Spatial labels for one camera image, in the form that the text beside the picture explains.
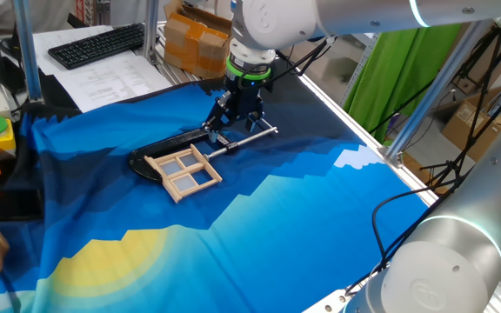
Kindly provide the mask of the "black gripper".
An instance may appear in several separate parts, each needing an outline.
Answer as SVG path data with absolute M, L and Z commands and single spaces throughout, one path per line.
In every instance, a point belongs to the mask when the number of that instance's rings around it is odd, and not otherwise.
M 245 119 L 245 129 L 252 132 L 264 116 L 264 101 L 260 96 L 262 87 L 272 90 L 273 84 L 267 83 L 271 75 L 263 79 L 251 79 L 247 74 L 241 78 L 235 74 L 225 74 L 224 84 L 228 91 L 216 98 L 210 114 L 203 123 L 203 129 L 211 142 L 216 142 L 223 121 Z

